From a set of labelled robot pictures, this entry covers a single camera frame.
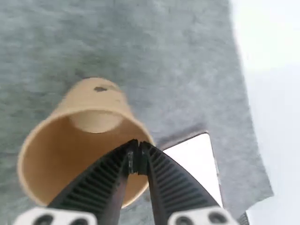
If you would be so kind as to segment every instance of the gray fabric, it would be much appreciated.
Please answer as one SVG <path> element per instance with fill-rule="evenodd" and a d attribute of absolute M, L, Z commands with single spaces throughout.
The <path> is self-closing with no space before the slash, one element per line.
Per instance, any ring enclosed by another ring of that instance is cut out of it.
<path fill-rule="evenodd" d="M 127 94 L 158 145 L 210 132 L 235 217 L 272 191 L 260 159 L 227 1 L 7 0 L 0 7 L 0 221 L 34 205 L 15 172 L 28 132 L 85 77 Z M 121 224 L 153 224 L 149 193 Z"/>

